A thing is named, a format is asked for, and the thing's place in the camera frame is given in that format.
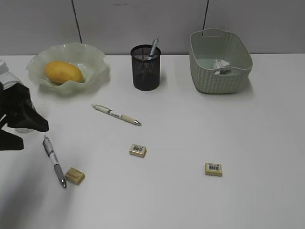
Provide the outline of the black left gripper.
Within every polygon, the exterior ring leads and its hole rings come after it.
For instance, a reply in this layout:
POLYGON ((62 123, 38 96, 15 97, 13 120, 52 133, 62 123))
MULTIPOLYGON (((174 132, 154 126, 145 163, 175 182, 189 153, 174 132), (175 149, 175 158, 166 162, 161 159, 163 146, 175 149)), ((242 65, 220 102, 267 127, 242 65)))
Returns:
MULTIPOLYGON (((29 129, 48 132, 48 121, 35 110, 28 87, 19 82, 0 83, 0 128, 29 129)), ((0 131, 0 151, 23 150, 23 139, 0 131)))

